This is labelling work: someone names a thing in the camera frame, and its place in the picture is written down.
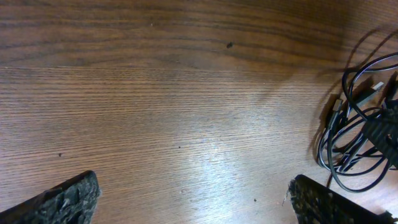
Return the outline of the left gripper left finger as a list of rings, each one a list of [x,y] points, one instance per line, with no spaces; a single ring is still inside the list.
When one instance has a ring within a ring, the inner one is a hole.
[[[90,224],[100,195],[95,172],[87,170],[1,212],[1,224]]]

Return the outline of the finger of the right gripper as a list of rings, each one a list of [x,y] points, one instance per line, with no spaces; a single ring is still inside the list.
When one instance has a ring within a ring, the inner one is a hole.
[[[380,118],[367,120],[362,133],[397,168],[397,107],[382,110]]]

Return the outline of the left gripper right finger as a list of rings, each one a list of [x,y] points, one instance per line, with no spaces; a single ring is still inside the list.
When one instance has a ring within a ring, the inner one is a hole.
[[[385,211],[375,214],[305,175],[289,184],[290,202],[299,224],[394,224]]]

